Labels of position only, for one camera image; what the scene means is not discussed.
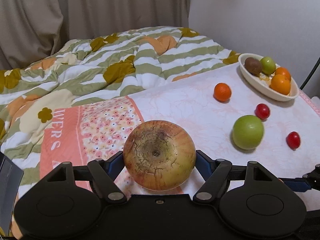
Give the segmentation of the large green apple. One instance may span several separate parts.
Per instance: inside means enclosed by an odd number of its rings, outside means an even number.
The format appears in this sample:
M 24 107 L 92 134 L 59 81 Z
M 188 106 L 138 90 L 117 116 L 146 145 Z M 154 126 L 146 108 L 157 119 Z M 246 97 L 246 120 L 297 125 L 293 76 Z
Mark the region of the large green apple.
M 233 142 L 243 150 L 255 149 L 261 143 L 263 136 L 264 126 L 257 116 L 241 116 L 233 125 Z

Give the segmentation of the yellow red apple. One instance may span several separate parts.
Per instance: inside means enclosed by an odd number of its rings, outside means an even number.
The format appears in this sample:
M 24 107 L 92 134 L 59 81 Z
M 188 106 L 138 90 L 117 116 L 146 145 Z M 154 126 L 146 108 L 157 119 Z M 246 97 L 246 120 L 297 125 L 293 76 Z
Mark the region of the yellow red apple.
M 191 175 L 195 144 L 177 124 L 151 120 L 138 125 L 123 148 L 124 164 L 140 186 L 152 191 L 172 190 Z

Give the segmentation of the green striped floral duvet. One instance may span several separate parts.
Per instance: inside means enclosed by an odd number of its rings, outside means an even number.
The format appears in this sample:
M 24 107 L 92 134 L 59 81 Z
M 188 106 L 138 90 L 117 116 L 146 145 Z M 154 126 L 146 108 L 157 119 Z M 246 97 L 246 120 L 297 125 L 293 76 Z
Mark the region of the green striped floral duvet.
M 1 152 L 23 171 L 19 193 L 52 170 L 59 155 L 85 165 L 119 151 L 141 122 L 128 95 L 238 57 L 192 29 L 160 26 L 70 40 L 25 69 L 1 71 Z M 61 153 L 67 141 L 71 149 Z

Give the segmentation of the beige curtain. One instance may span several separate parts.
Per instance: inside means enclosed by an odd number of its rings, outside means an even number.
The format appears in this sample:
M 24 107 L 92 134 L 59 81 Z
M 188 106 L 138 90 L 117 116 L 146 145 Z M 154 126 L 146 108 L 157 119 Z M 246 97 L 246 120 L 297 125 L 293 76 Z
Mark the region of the beige curtain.
M 25 68 L 72 39 L 188 25 L 190 0 L 1 0 L 1 68 Z

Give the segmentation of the pink floral table cloth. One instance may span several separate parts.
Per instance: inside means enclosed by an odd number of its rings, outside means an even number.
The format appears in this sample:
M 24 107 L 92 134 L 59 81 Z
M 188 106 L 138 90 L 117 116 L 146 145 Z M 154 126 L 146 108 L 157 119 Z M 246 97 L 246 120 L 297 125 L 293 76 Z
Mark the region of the pink floral table cloth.
M 226 102 L 213 97 L 218 83 L 232 91 Z M 196 167 L 167 191 L 140 186 L 124 167 L 114 182 L 127 201 L 104 201 L 91 188 L 90 161 L 75 165 L 59 155 L 59 163 L 15 205 L 24 239 L 319 239 L 319 191 L 294 192 L 279 180 L 302 178 L 319 164 L 319 113 L 310 101 L 299 95 L 274 102 L 257 94 L 239 64 L 127 98 L 141 119 L 133 130 L 147 121 L 169 121 L 190 135 L 196 150 L 230 161 L 227 191 L 218 201 L 193 201 L 204 184 Z M 261 120 L 263 139 L 243 150 L 233 142 L 233 125 L 241 116 L 256 116 L 260 103 L 270 109 Z M 301 140 L 295 150 L 286 142 L 293 131 Z

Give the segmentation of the red cherry tomato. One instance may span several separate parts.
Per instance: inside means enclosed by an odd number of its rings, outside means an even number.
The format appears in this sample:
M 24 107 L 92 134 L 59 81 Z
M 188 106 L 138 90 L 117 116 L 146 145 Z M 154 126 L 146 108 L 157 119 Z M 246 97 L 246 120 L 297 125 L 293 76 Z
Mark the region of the red cherry tomato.
M 266 104 L 260 103 L 256 106 L 254 113 L 261 120 L 266 120 L 270 116 L 270 109 Z
M 299 148 L 301 143 L 299 134 L 295 131 L 290 132 L 286 137 L 286 142 L 292 150 Z

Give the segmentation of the brown kiwi with sticker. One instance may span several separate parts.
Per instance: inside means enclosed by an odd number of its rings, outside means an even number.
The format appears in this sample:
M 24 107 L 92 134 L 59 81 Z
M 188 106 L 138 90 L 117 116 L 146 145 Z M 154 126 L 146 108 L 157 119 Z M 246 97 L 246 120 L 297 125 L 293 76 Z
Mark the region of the brown kiwi with sticker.
M 253 57 L 248 57 L 245 59 L 244 66 L 252 75 L 259 75 L 263 68 L 261 62 Z

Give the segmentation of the small green apple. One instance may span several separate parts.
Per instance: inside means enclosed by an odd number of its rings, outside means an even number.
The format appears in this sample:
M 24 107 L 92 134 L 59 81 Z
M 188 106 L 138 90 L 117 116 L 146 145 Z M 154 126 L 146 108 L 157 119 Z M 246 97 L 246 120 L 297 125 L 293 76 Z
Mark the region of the small green apple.
M 276 63 L 274 60 L 269 57 L 265 56 L 260 60 L 260 63 L 262 65 L 262 72 L 266 75 L 271 75 L 276 71 Z

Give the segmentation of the large orange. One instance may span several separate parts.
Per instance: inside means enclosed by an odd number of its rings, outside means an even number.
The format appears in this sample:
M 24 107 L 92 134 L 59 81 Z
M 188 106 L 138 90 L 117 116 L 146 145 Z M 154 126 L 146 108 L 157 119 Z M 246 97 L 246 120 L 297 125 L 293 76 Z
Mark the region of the large orange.
M 283 75 L 286 77 L 289 81 L 291 80 L 291 74 L 290 72 L 284 68 L 284 67 L 278 67 L 276 68 L 276 71 L 274 72 L 275 75 Z
M 291 90 L 291 81 L 286 76 L 277 74 L 272 77 L 270 88 L 280 94 L 288 95 Z

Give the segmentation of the small mandarin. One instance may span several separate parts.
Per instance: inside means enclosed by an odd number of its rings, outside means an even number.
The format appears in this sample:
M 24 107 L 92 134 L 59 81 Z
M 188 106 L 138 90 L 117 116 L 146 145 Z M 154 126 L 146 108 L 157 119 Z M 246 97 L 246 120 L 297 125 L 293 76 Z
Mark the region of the small mandarin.
M 226 102 L 232 96 L 230 87 L 225 83 L 218 83 L 214 87 L 213 97 L 219 102 Z

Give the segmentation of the cream oval cartoon dish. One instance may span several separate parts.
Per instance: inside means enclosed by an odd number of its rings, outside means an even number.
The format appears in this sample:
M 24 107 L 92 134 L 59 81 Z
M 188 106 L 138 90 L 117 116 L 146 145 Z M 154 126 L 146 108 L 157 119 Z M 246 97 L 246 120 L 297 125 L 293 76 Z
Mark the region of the cream oval cartoon dish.
M 260 73 L 258 76 L 252 75 L 246 68 L 245 68 L 245 60 L 249 57 L 255 58 L 257 60 L 261 60 L 263 57 L 261 55 L 252 54 L 252 53 L 243 53 L 240 54 L 238 57 L 238 61 L 240 64 L 240 72 L 242 73 L 244 79 L 257 91 L 264 94 L 265 96 L 276 100 L 287 102 L 290 100 L 294 100 L 299 96 L 299 87 L 297 86 L 295 80 L 291 78 L 291 90 L 289 94 L 284 95 L 278 93 L 277 91 L 273 90 L 271 85 L 271 79 L 274 77 L 274 74 L 268 76 L 264 73 Z

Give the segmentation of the open dark laptop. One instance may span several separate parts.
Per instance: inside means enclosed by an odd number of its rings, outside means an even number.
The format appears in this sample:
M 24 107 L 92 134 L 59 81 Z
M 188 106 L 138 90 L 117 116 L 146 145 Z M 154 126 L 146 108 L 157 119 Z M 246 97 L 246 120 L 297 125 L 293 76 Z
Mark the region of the open dark laptop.
M 1 153 L 0 163 L 1 235 L 8 236 L 23 171 L 3 153 Z

